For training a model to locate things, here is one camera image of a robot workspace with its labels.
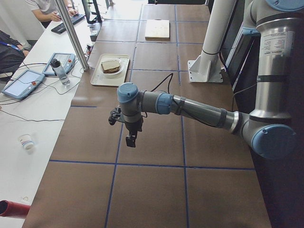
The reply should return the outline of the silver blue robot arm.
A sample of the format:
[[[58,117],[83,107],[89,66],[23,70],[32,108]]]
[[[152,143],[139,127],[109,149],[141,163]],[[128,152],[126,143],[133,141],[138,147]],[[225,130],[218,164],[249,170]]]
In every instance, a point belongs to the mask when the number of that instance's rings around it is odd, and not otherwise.
[[[286,95],[294,39],[303,19],[301,0],[245,1],[242,32],[261,36],[255,108],[249,114],[230,112],[167,92],[140,91],[128,82],[117,89],[119,105],[110,113],[109,123],[124,123],[129,131],[126,144],[134,147],[142,130],[142,113],[174,113],[226,129],[242,137],[264,158],[285,157],[296,144],[296,134],[289,126]]]

